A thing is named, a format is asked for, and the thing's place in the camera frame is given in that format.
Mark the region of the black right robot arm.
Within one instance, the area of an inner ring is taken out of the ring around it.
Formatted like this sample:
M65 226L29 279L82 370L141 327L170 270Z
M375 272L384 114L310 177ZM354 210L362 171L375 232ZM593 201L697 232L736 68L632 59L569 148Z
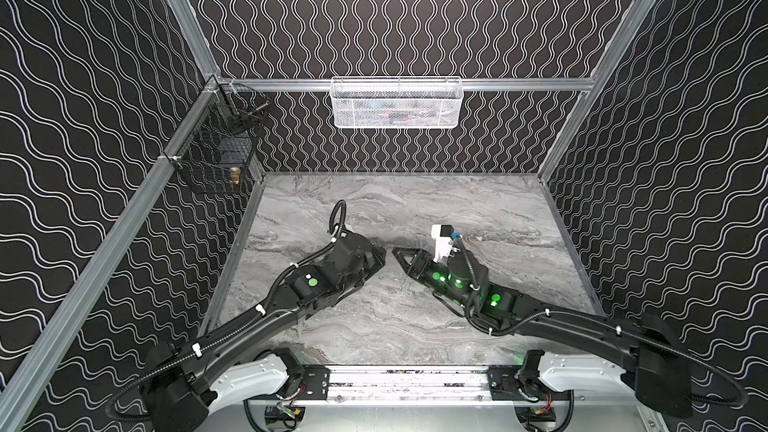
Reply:
M407 276L476 331L538 337L599 357L619 368L619 383L640 403L668 416L688 418L694 404L747 404L742 385L684 350L659 317L632 321L587 314L493 283L461 234L450 225L434 230L433 252L396 247L393 256Z

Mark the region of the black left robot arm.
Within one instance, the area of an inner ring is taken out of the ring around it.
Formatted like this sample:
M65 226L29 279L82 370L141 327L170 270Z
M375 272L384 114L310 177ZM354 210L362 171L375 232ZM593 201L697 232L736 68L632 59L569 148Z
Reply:
M273 352L258 359L261 346L356 293L385 265L385 249L349 229L346 212L346 202L338 201L329 218L329 243L290 264L255 306L179 346L157 344L145 371L107 400L106 416L147 422L157 431L194 431L233 403L299 392L290 383L303 372L295 357Z

